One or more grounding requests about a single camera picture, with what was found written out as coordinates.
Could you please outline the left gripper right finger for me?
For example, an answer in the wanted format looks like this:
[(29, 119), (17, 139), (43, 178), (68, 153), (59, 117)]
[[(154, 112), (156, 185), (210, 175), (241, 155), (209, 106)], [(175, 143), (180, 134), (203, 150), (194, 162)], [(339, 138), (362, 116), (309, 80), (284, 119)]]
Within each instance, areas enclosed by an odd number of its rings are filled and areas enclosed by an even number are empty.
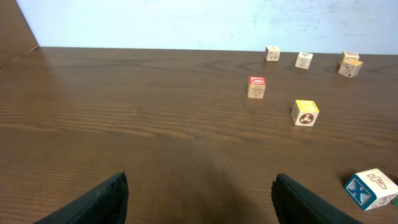
[(286, 174), (272, 182), (271, 199), (283, 224), (362, 224)]

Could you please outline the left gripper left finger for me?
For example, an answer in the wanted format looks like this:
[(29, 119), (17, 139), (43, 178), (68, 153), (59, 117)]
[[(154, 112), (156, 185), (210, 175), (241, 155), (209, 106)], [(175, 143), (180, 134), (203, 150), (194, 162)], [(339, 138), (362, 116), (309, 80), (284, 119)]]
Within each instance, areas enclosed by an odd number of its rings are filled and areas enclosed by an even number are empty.
[(124, 224), (129, 189), (118, 172), (81, 197), (37, 221), (39, 224)]

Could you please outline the green edged white block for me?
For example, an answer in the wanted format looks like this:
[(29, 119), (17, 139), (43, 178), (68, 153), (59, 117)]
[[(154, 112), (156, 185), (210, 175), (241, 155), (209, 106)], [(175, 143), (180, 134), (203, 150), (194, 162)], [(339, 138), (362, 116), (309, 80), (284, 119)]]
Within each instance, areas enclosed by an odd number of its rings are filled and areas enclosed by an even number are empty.
[(396, 197), (396, 198), (392, 201), (392, 203), (393, 203), (396, 207), (398, 207), (398, 197)]

